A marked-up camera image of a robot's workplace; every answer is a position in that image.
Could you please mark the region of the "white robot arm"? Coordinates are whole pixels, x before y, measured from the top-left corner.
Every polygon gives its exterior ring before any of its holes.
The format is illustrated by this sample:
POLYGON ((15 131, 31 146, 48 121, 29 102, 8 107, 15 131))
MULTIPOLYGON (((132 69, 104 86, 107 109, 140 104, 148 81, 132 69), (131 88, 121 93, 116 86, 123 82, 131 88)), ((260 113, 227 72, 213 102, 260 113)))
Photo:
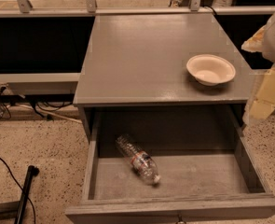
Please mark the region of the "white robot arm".
POLYGON ((246 125, 253 125, 265 120, 275 110, 275 13, 241 45, 241 49, 260 52, 264 59, 273 62, 269 70, 255 77, 251 96, 245 106, 242 120, 246 125))

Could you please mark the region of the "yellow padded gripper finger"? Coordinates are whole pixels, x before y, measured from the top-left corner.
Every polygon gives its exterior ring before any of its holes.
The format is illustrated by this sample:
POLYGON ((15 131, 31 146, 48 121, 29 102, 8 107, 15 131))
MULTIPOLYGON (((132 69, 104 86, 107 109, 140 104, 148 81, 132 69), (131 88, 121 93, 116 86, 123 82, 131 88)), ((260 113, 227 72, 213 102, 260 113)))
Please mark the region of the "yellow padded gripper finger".
POLYGON ((275 110, 275 64, 267 71, 259 71, 254 80, 251 96, 245 106, 242 120, 255 125, 267 119, 275 110))

